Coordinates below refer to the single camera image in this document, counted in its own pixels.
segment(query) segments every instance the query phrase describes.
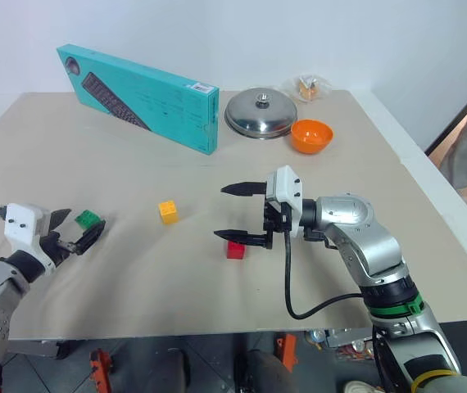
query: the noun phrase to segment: barcode sticker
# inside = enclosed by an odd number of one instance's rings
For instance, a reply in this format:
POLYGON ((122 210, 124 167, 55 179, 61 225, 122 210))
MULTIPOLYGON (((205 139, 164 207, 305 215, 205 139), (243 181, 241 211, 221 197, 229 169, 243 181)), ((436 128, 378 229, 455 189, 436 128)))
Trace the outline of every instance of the barcode sticker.
POLYGON ((198 82, 196 84, 194 84, 193 86, 191 86, 190 88, 192 88, 193 90, 197 90, 198 92, 206 93, 206 94, 208 94, 209 92, 211 92, 214 89, 212 86, 206 86, 206 85, 200 84, 198 82))

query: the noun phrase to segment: white wall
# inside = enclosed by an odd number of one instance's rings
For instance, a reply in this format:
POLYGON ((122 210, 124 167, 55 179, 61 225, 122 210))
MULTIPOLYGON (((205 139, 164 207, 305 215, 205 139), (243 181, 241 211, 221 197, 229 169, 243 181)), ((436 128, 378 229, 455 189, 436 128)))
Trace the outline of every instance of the white wall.
POLYGON ((370 88, 421 147, 467 102, 464 0, 0 0, 0 92, 65 91, 76 43, 218 85, 370 88))

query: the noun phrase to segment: metal pot lid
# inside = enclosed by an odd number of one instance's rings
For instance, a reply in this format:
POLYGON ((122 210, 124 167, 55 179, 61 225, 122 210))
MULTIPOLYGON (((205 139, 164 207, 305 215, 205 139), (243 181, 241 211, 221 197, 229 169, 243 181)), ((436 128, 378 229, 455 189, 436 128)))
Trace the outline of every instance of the metal pot lid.
POLYGON ((290 132, 297 120, 297 108, 290 98, 277 90, 249 88, 228 102, 224 118, 242 135, 270 139, 290 132))

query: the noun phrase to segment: plastic bag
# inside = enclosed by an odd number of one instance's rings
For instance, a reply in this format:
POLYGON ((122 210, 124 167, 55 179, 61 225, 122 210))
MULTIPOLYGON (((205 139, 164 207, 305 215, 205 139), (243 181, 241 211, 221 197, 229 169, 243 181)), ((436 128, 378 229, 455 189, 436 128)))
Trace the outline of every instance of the plastic bag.
POLYGON ((287 80, 283 90, 292 98, 301 102, 311 102, 327 97, 332 92, 332 85, 318 75, 300 75, 287 80))

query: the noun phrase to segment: keyboard box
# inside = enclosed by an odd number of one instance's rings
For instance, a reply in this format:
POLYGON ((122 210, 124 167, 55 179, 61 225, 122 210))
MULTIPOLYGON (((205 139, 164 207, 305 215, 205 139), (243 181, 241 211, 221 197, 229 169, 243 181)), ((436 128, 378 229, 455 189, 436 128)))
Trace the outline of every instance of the keyboard box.
POLYGON ((57 49, 80 102, 211 154, 219 89, 75 45, 57 49))

